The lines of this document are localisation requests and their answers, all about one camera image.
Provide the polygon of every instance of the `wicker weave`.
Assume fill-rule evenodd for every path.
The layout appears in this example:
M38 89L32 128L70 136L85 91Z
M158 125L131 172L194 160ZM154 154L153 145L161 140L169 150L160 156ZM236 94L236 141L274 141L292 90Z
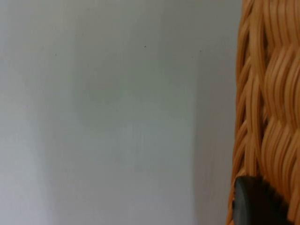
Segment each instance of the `wicker weave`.
M300 225L300 0L243 0L236 64L232 187L261 176L289 203Z

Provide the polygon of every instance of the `wall surface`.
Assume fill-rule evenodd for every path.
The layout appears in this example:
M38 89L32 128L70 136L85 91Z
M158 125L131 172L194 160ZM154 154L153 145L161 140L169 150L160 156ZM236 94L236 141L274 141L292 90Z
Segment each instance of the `wall surface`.
M0 0L0 223L224 224L240 0Z

